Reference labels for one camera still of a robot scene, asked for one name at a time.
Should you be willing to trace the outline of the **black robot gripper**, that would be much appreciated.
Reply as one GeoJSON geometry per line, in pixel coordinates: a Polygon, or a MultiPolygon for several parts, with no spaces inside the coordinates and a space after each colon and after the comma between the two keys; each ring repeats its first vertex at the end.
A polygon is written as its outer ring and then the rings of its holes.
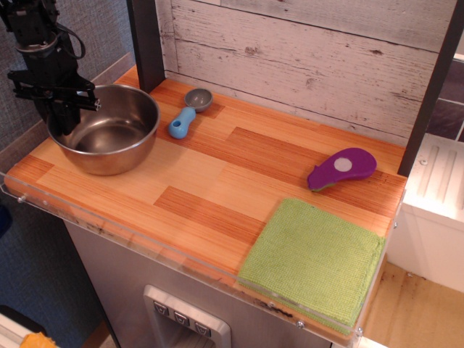
{"type": "Polygon", "coordinates": [[[68,136],[80,123],[80,110],[97,111],[95,85],[78,74],[77,59],[61,46],[18,46],[26,68],[8,72],[16,96],[47,102],[47,126],[53,136],[68,136]]]}

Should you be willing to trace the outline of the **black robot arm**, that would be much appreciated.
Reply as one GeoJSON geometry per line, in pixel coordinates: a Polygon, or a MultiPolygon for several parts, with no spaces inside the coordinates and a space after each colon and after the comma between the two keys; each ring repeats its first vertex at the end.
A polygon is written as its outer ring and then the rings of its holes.
{"type": "Polygon", "coordinates": [[[14,94],[33,101],[43,121],[67,136],[79,125],[83,110],[95,112],[101,104],[95,85],[78,73],[85,45],[78,38],[80,53],[75,53],[71,38],[77,35],[59,24],[58,16],[55,1],[1,2],[1,19],[14,34],[26,66],[7,74],[14,94]]]}

